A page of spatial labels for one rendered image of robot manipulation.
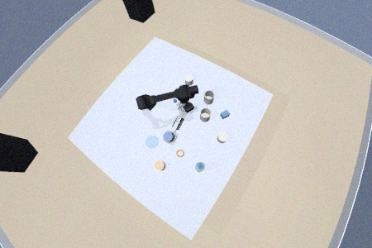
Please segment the small blue block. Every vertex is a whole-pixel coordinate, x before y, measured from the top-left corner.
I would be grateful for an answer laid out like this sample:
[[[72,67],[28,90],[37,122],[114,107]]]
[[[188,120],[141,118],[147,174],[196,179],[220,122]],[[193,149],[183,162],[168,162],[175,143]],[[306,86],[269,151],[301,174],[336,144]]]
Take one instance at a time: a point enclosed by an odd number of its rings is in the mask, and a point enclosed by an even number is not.
[[[225,110],[225,111],[223,111],[223,112],[221,113],[221,117],[222,117],[222,119],[228,117],[229,115],[230,115],[230,113],[229,113],[227,110]]]

